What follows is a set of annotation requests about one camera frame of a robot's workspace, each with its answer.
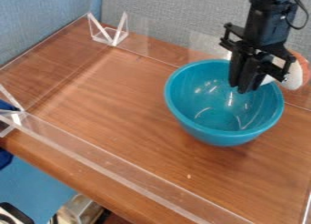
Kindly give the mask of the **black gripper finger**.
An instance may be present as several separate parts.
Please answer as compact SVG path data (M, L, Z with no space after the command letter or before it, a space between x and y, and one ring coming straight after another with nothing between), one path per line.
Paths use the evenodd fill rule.
M246 61L245 55L238 51L233 51L229 62L229 77L228 77L230 87L237 87L240 85L240 77L241 77L245 61Z
M237 80L237 92L240 94L256 90L261 84L265 77L265 73L261 71L262 63L264 59L258 56L246 59Z

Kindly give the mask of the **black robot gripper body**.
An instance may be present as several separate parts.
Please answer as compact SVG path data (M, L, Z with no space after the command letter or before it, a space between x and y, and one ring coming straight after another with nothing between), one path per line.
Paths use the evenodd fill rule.
M252 8L244 27L226 23L220 46L228 51L238 51L246 55L260 52L285 60L284 70L288 70L294 57L284 47L290 26L286 16L292 13L284 10L262 10Z

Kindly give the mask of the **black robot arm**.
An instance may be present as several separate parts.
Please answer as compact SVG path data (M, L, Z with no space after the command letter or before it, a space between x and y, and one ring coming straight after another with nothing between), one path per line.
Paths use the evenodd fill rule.
M296 57L284 44L290 30L301 30L308 19L301 0L249 0L245 25L222 25L220 46L232 53L228 83L240 94L256 90L266 76L288 80Z

